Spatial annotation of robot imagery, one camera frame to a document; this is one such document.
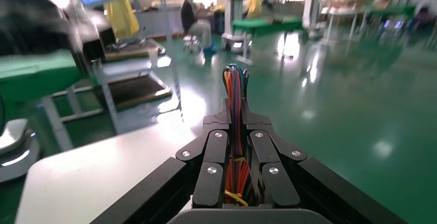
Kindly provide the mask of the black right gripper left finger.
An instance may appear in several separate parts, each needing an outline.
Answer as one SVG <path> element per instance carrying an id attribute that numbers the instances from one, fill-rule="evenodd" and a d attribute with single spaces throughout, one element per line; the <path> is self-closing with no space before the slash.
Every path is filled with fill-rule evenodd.
<path id="1" fill-rule="evenodd" d="M 220 112 L 203 119 L 201 134 L 175 156 L 189 166 L 189 189 L 194 208 L 221 208 L 224 203 L 231 117 L 228 99 Z"/>

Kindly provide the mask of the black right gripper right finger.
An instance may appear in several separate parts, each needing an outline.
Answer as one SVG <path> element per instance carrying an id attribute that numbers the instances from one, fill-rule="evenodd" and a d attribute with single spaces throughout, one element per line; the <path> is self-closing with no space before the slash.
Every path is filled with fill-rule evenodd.
<path id="1" fill-rule="evenodd" d="M 248 143 L 245 156 L 256 203 L 272 208 L 297 208 L 300 197 L 288 170 L 306 160 L 307 153 L 276 134 L 271 119 L 252 112 L 246 98 L 242 103 L 242 119 Z"/>

